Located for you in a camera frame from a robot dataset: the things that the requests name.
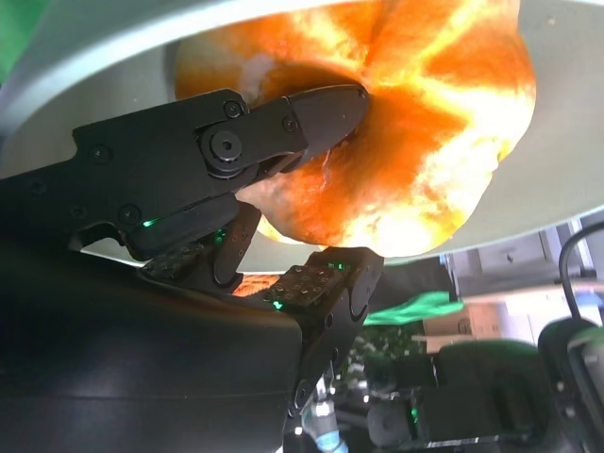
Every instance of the bolt head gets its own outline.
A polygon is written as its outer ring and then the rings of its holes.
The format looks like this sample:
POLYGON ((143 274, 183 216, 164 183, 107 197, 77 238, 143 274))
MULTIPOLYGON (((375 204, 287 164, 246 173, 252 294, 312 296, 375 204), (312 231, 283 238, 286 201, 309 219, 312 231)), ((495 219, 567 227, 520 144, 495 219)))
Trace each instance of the bolt head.
POLYGON ((90 149, 88 159, 94 165, 105 165, 111 160, 111 151, 106 146, 99 144, 90 149))
POLYGON ((294 118, 290 117, 290 116, 286 116, 285 118, 283 118, 283 128, 285 130, 287 130, 288 132, 294 132, 295 130, 298 129, 298 123, 295 121, 294 118))
POLYGON ((235 101, 225 102, 225 115, 228 118, 237 118, 243 113, 242 107, 235 101))
POLYGON ((132 226, 141 220, 141 212, 134 205, 125 205, 118 210, 117 217, 124 225, 132 226))

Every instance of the black cable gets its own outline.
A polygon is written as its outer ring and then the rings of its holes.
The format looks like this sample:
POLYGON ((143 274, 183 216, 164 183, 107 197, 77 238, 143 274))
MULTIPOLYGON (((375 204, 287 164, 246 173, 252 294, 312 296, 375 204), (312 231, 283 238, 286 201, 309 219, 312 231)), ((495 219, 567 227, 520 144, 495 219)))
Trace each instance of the black cable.
POLYGON ((566 302, 570 308, 570 312, 573 318, 580 319, 581 314, 579 312, 579 306, 577 305, 577 299, 573 293, 573 286, 568 276, 568 259, 570 258, 570 252, 575 248, 581 240, 585 239, 590 234, 604 229, 604 222, 598 222, 597 224, 590 225, 581 231, 578 231, 572 235, 568 241, 562 247, 560 251, 560 260, 558 261, 558 270, 560 271, 560 280, 562 281, 562 288, 564 289, 564 295, 566 296, 566 302))

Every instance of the gray surface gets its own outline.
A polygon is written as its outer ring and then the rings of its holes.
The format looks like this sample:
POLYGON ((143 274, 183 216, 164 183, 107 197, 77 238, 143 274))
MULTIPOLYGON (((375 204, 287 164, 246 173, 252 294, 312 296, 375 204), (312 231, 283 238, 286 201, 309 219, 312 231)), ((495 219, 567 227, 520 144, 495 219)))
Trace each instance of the gray surface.
POLYGON ((338 0, 51 0, 0 92, 0 136, 79 81, 200 31, 338 0))
MULTIPOLYGON (((232 21, 245 14, 258 15, 310 4, 302 0, 287 5, 277 1, 265 4, 193 0, 128 0, 105 6, 101 3, 108 2, 55 0, 56 7, 69 10, 64 10, 62 16, 53 13, 44 18, 35 45, 0 91, 0 130, 15 127, 20 118, 15 112, 21 112, 23 119, 27 109, 44 105, 6 143, 0 156, 0 176, 68 159, 75 152, 71 129, 76 126, 169 100, 162 49, 113 66, 47 102, 71 86, 76 76, 89 76, 110 61, 124 59, 227 19, 232 21), (245 10, 243 5, 253 5, 254 11, 245 10), (208 15, 205 15, 204 8, 218 9, 206 9, 208 15), (227 9, 236 15, 225 16, 227 9), (133 19, 137 14, 139 22, 133 19), (161 14, 164 20, 153 19, 154 15, 161 14), (155 28, 141 27, 144 23, 155 24, 155 28), (92 45, 94 40, 100 40, 101 44, 92 45), (62 54, 57 50, 61 46, 62 54), (83 54, 76 52, 83 49, 88 50, 83 54), (61 64, 71 61, 73 65, 68 64, 59 71, 60 64, 53 61, 60 56, 63 57, 61 64), (45 67, 46 71, 35 77, 33 67, 45 67), (27 83, 33 83, 34 89, 21 98, 23 104, 20 105, 15 102, 15 93, 23 95, 27 83)), ((326 2, 315 0, 314 3, 326 2)), ((598 210, 604 204, 604 178, 601 177, 604 8, 563 1, 525 0, 520 28, 537 74, 538 98, 533 121, 526 136, 495 173, 473 216, 433 253, 474 247, 542 229, 598 210)), ((256 239, 243 269, 284 270, 303 261, 314 249, 256 239)), ((119 254, 112 251, 112 247, 103 252, 119 254)), ((390 260, 392 262, 400 262, 400 259, 390 260)))

